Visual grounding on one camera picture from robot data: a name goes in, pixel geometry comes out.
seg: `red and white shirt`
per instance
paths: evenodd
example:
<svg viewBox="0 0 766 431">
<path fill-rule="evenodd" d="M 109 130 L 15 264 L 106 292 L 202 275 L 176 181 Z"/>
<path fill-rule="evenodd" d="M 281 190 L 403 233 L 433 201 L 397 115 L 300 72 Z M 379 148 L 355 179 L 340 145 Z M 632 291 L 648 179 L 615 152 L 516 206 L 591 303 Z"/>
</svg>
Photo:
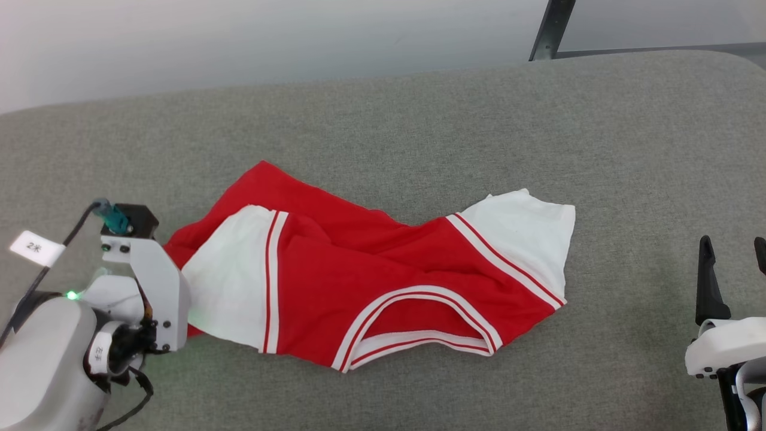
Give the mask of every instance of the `red and white shirt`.
<svg viewBox="0 0 766 431">
<path fill-rule="evenodd" d="M 494 354 L 566 303 L 574 223 L 522 189 L 409 226 L 261 162 L 165 250 L 191 325 L 346 372 L 425 343 Z"/>
</svg>

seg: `gray couch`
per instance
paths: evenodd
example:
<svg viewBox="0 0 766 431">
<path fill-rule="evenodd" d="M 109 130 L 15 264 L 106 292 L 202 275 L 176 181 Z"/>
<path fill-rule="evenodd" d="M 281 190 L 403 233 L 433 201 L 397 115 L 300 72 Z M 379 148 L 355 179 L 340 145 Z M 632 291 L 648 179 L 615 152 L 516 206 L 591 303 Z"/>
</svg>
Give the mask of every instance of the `gray couch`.
<svg viewBox="0 0 766 431">
<path fill-rule="evenodd" d="M 527 187 L 577 206 L 568 305 L 491 358 L 428 345 L 348 374 L 202 336 L 152 358 L 121 429 L 724 429 L 686 376 L 697 248 L 735 317 L 763 315 L 766 72 L 701 51 L 190 91 L 0 117 L 0 243 L 60 241 L 90 200 L 148 205 L 158 240 L 259 160 L 403 222 Z M 91 219 L 43 288 L 100 261 Z M 0 318 L 38 268 L 0 254 Z M 142 396 L 118 387 L 112 419 Z"/>
</svg>

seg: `white wall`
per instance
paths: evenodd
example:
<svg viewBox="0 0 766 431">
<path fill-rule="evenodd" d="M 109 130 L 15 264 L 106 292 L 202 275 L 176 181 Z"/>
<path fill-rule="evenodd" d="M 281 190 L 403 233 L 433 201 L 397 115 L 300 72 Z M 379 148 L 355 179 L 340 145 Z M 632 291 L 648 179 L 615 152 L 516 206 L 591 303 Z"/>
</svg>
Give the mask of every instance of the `white wall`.
<svg viewBox="0 0 766 431">
<path fill-rule="evenodd" d="M 766 42 L 766 0 L 577 0 L 562 51 Z"/>
<path fill-rule="evenodd" d="M 0 113 L 526 61 L 547 0 L 1 0 Z"/>
</svg>

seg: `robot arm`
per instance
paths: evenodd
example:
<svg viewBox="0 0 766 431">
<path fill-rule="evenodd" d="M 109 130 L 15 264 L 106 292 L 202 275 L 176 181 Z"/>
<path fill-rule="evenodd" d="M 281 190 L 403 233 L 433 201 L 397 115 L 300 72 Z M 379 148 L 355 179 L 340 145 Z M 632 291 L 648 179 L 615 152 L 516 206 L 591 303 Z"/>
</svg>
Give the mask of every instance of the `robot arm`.
<svg viewBox="0 0 766 431">
<path fill-rule="evenodd" d="M 766 275 L 766 240 L 755 239 L 758 267 Z M 718 380 L 729 431 L 766 431 L 766 387 L 751 392 L 746 383 L 766 383 L 766 317 L 732 320 L 715 278 L 710 238 L 699 243 L 696 323 L 698 337 L 686 348 L 686 371 Z"/>
<path fill-rule="evenodd" d="M 146 355 L 186 342 L 188 286 L 153 238 L 154 215 L 106 200 L 91 208 L 105 222 L 103 259 L 128 264 L 134 277 L 102 275 L 66 296 L 32 288 L 20 301 L 15 332 L 0 344 L 0 431 L 96 429 L 112 383 L 133 375 L 147 390 L 145 403 Z"/>
</svg>

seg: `label sticker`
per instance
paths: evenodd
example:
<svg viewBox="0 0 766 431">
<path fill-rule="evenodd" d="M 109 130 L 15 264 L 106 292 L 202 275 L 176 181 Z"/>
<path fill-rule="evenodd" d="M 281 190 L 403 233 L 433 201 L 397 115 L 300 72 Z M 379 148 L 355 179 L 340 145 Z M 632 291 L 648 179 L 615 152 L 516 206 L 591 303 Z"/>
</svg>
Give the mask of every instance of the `label sticker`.
<svg viewBox="0 0 766 431">
<path fill-rule="evenodd" d="M 66 247 L 35 233 L 24 231 L 11 244 L 11 251 L 39 265 L 51 267 Z"/>
</svg>

